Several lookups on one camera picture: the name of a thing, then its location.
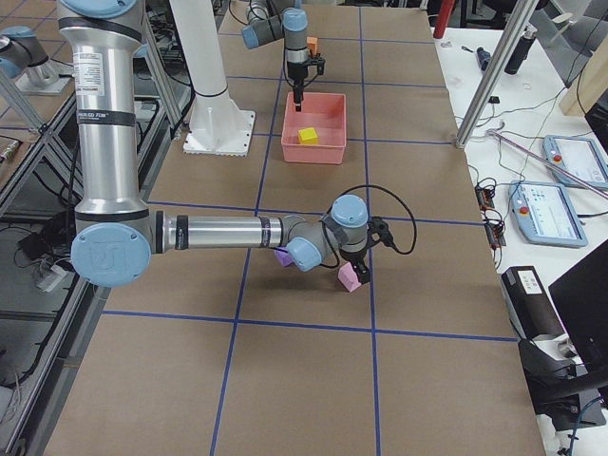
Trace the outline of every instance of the blue cable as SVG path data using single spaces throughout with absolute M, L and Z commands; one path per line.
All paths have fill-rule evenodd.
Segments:
M 585 407 L 583 407 L 582 410 L 579 412 L 579 416 L 577 416 L 577 422 L 574 424 L 574 427 L 572 428 L 572 435 L 570 436 L 570 447 L 568 448 L 568 452 L 566 453 L 567 456 L 573 456 L 572 450 L 574 448 L 574 441 L 577 438 L 577 430 L 579 429 L 580 422 L 582 421 L 582 416 L 585 414 L 585 412 L 591 406 L 593 406 L 596 402 L 599 402 L 599 401 L 601 401 L 601 396 L 596 397 L 592 401 L 589 401 L 587 403 L 587 405 Z

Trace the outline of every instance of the tablet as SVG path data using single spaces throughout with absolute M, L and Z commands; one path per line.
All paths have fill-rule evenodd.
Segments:
M 566 136 L 546 136 L 542 142 L 544 156 L 553 164 L 589 182 L 594 187 L 608 190 L 608 165 L 605 153 L 593 140 L 568 138 Z M 553 172 L 555 178 L 569 186 L 580 187 L 563 174 Z
M 584 247 L 587 236 L 560 183 L 511 182 L 511 205 L 523 236 L 533 244 Z

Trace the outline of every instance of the pink container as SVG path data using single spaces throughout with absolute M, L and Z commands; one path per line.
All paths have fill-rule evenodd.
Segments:
M 318 144 L 300 144 L 298 130 L 312 127 Z M 285 162 L 340 164 L 346 149 L 346 95 L 305 92 L 302 111 L 296 112 L 294 94 L 287 95 L 281 135 Z

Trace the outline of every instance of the purple object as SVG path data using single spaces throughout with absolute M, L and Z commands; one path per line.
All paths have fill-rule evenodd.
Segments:
M 349 291 L 354 292 L 361 286 L 357 273 L 354 271 L 350 263 L 346 263 L 338 271 L 338 279 L 342 282 L 342 285 Z
M 286 267 L 294 262 L 294 259 L 286 250 L 275 250 L 275 257 L 281 266 Z

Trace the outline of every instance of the orange block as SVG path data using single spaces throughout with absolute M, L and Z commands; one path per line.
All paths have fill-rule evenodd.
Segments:
M 317 37 L 309 36 L 306 39 L 306 43 L 308 44 L 308 50 L 313 57 L 319 53 L 319 39 Z

